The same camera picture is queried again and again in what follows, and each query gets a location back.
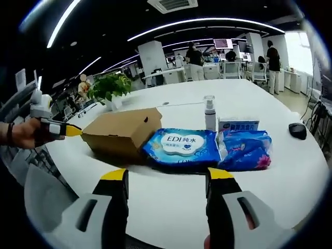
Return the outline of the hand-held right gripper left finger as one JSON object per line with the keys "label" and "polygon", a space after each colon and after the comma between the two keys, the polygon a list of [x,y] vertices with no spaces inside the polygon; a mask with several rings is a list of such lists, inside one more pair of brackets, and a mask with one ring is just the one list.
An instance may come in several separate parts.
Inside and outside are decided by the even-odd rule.
{"label": "hand-held right gripper left finger", "polygon": [[62,213],[50,234],[53,248],[125,248],[129,215],[129,171],[104,174],[92,193],[78,198]]}

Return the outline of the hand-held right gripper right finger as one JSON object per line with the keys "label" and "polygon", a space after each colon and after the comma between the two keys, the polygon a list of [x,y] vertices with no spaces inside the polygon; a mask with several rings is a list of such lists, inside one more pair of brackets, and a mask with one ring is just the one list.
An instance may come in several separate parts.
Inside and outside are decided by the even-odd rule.
{"label": "hand-held right gripper right finger", "polygon": [[282,248],[295,235],[277,224],[272,208],[243,191],[231,173],[208,168],[205,182],[210,248]]}

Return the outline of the person's left hand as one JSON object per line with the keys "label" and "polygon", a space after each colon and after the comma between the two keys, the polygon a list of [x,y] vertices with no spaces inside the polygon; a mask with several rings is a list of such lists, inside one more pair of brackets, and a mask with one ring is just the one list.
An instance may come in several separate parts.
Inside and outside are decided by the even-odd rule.
{"label": "person's left hand", "polygon": [[22,149],[33,149],[49,142],[64,139],[65,136],[49,133],[45,126],[36,118],[15,124],[11,130],[12,145]]}

